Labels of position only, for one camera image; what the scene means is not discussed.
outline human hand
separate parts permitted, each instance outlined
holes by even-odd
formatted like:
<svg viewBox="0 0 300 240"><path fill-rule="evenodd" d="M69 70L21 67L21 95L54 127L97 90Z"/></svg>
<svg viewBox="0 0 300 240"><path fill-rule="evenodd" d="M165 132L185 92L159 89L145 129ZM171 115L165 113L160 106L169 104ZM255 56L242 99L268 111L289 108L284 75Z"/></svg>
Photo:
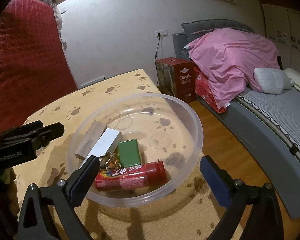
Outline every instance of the human hand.
<svg viewBox="0 0 300 240"><path fill-rule="evenodd" d="M20 208L18 203L18 196L17 196L17 185L15 184L16 174L14 170L10 169L10 184L8 186L7 192L0 193L0 198L7 201L9 209L11 213L15 216L18 215Z"/></svg>

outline power cord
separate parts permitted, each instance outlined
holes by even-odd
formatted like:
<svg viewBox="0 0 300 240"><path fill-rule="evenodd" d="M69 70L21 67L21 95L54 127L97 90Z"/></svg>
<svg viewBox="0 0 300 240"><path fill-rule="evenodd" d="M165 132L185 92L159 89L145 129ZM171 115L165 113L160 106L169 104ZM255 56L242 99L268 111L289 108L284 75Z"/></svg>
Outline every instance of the power cord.
<svg viewBox="0 0 300 240"><path fill-rule="evenodd" d="M158 33L158 36L159 36L159 40L158 40L157 51L155 52L154 64L155 64L155 60L157 59L157 54L158 54L158 48L159 48L159 44L160 44L160 36L161 36L161 34ZM158 83L159 83L159 76L158 76L158 71L157 71L157 69L156 69L156 72L157 72L157 86L158 86Z"/></svg>

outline clear plastic bowl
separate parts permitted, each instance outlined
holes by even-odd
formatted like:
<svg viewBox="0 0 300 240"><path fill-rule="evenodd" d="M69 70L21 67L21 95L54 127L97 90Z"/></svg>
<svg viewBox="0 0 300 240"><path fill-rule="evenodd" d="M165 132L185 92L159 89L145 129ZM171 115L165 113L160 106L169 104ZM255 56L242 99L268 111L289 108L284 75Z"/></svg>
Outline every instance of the clear plastic bowl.
<svg viewBox="0 0 300 240"><path fill-rule="evenodd" d="M87 198L106 206L135 207L169 194L191 173L202 151L202 125L188 104L163 94L136 94L103 106L83 121L70 143L70 172L82 163L74 152L95 120L121 131L122 140L137 139L144 163L162 160L168 177L161 187L135 190L100 192L92 185Z"/></svg>

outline wooden floor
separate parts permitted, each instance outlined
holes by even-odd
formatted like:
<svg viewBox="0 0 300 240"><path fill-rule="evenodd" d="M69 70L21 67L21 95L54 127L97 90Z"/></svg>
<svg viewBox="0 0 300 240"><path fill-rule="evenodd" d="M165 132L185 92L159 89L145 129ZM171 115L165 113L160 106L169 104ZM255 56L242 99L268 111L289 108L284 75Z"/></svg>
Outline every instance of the wooden floor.
<svg viewBox="0 0 300 240"><path fill-rule="evenodd" d="M260 166L234 137L234 135L198 101L189 104L199 116L204 133L203 153L210 155L216 164L226 170L232 178L240 178L247 185L262 186L269 182ZM284 239L295 240L300 233L300 219L290 220L279 198L284 226ZM244 227L250 209L246 208L241 220Z"/></svg>

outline green box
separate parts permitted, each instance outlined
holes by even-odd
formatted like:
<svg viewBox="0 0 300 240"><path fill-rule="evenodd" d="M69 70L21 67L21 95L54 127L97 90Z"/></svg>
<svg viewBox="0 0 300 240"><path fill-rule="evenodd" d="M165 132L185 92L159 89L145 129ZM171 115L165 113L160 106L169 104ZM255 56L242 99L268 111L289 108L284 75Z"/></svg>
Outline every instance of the green box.
<svg viewBox="0 0 300 240"><path fill-rule="evenodd" d="M123 168L142 164L139 144L136 139L120 142L118 144L118 154Z"/></svg>

